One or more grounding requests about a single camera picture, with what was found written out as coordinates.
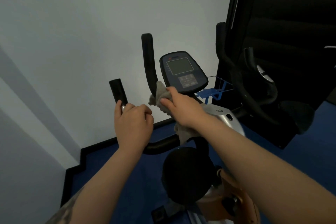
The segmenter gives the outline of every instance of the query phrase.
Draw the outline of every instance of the person's left hand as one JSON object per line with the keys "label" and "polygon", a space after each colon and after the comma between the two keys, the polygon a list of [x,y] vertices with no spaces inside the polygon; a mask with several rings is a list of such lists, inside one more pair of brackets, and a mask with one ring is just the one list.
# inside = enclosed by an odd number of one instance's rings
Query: person's left hand
{"label": "person's left hand", "polygon": [[121,100],[115,105],[114,129],[119,149],[130,154],[142,154],[153,132],[154,118],[146,105],[128,103],[121,113]]}

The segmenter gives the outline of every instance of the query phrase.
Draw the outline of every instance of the tattoo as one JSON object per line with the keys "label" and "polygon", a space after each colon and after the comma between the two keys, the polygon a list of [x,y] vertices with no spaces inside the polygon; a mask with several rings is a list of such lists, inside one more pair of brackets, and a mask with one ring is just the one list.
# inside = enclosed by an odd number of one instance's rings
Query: tattoo
{"label": "tattoo", "polygon": [[72,209],[83,188],[81,188],[65,205],[63,205],[62,208],[59,209],[58,212],[55,213],[45,224],[69,224],[72,217]]}

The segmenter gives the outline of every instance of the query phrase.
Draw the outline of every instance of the hand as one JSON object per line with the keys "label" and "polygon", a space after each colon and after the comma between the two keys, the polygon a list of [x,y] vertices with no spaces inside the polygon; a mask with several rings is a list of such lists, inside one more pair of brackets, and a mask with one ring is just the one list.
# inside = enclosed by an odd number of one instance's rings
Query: hand
{"label": "hand", "polygon": [[201,105],[195,99],[178,93],[175,87],[168,87],[167,90],[171,93],[173,103],[163,98],[161,104],[170,110],[179,124],[195,129],[197,121],[206,114]]}
{"label": "hand", "polygon": [[114,129],[121,151],[141,156],[153,132],[154,118],[151,114],[148,106],[131,103],[121,113],[121,100],[116,103]]}

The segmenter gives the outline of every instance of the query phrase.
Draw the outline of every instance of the person's right arm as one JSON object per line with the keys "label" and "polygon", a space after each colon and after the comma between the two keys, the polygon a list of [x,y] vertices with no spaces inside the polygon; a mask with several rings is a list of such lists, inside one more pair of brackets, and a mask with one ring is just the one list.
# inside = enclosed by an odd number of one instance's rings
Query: person's right arm
{"label": "person's right arm", "polygon": [[316,181],[263,149],[194,99],[168,88],[164,104],[180,124],[197,130],[272,223],[336,223],[336,197]]}

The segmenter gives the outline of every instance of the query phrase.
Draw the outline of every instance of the blue bracket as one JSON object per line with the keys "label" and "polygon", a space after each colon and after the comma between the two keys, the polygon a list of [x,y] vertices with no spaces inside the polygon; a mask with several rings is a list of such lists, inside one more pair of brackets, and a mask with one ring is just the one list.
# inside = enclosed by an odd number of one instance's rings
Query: blue bracket
{"label": "blue bracket", "polygon": [[221,99],[223,92],[233,90],[233,89],[225,90],[225,87],[228,84],[229,85],[232,85],[232,84],[223,80],[222,78],[217,77],[217,76],[216,76],[216,78],[218,78],[218,79],[220,79],[221,81],[224,82],[223,86],[220,89],[215,89],[215,88],[204,89],[204,90],[201,90],[201,91],[196,93],[196,97],[205,98],[205,104],[206,105],[208,104],[209,97],[212,97],[213,99],[218,101],[218,100]]}

